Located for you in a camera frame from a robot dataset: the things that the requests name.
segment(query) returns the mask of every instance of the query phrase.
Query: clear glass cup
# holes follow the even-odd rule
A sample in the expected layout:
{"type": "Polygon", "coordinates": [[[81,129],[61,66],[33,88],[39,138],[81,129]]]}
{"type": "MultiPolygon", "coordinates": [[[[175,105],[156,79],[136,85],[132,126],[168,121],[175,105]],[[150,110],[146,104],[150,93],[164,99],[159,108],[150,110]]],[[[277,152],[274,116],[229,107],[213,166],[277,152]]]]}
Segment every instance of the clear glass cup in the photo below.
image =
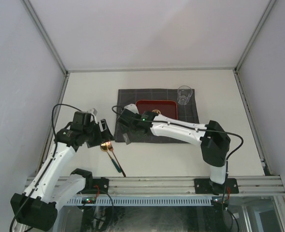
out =
{"type": "Polygon", "coordinates": [[[186,105],[193,94],[193,90],[189,86],[180,86],[178,88],[177,100],[180,105],[186,105]]]}

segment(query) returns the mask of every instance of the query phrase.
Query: red tray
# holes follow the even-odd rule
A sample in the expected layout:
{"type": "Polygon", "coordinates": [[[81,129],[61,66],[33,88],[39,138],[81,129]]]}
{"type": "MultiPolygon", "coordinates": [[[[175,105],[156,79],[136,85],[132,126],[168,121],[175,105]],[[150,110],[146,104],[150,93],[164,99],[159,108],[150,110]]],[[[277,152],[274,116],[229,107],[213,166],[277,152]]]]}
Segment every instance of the red tray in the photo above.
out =
{"type": "Polygon", "coordinates": [[[136,102],[138,112],[153,111],[172,119],[178,119],[177,103],[163,100],[139,100],[136,102]]]}

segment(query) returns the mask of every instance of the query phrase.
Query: robotic arm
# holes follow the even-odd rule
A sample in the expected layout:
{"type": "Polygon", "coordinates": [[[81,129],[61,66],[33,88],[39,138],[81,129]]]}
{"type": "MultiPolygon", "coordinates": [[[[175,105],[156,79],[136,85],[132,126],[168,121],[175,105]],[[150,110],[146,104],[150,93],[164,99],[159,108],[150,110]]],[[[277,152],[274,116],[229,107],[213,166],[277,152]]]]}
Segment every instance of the robotic arm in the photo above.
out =
{"type": "Polygon", "coordinates": [[[22,194],[13,195],[11,205],[17,222],[48,231],[58,211],[71,197],[85,188],[92,188],[92,173],[81,169],[73,171],[63,185],[58,188],[55,185],[61,170],[80,146],[86,143],[88,147],[94,147],[114,138],[106,120],[97,121],[95,109],[75,112],[73,122],[68,126],[70,129],[63,128],[56,134],[55,144],[32,183],[22,194]]]}
{"type": "Polygon", "coordinates": [[[155,112],[139,114],[136,105],[127,105],[117,120],[122,127],[127,144],[129,134],[134,136],[166,136],[201,147],[203,159],[210,166],[210,180],[222,185],[227,177],[226,155],[230,138],[215,121],[208,124],[193,124],[174,120],[155,112]]]}

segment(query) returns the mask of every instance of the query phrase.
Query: grid pattern cloth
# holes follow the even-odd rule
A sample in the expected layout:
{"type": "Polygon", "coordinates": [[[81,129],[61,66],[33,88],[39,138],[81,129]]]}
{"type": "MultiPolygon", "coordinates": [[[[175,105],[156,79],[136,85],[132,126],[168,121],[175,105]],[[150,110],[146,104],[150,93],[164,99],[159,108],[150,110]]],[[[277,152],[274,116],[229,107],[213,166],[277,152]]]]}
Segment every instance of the grid pattern cloth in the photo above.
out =
{"type": "MultiPolygon", "coordinates": [[[[119,106],[126,106],[128,104],[135,104],[139,100],[170,100],[177,103],[178,120],[189,123],[199,123],[199,117],[196,109],[195,91],[187,105],[180,105],[177,102],[177,89],[162,89],[162,88],[148,88],[148,89],[119,89],[118,103],[119,106]]],[[[121,131],[121,126],[116,122],[114,130],[114,138],[118,143],[124,142],[121,131]]],[[[184,141],[164,137],[164,136],[147,136],[137,138],[129,134],[132,143],[154,143],[154,144],[183,144],[184,141]]]]}

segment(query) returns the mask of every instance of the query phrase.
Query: green handle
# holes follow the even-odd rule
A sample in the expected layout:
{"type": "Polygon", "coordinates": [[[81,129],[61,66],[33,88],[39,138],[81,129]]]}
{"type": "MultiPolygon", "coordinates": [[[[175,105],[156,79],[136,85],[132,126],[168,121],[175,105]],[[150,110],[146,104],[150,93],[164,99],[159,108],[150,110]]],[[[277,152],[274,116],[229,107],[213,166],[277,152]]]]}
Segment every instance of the green handle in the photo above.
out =
{"type": "Polygon", "coordinates": [[[118,166],[118,164],[117,164],[113,159],[112,159],[112,162],[113,162],[115,168],[117,169],[117,171],[118,171],[119,173],[121,173],[122,171],[121,171],[120,167],[118,166]]]}

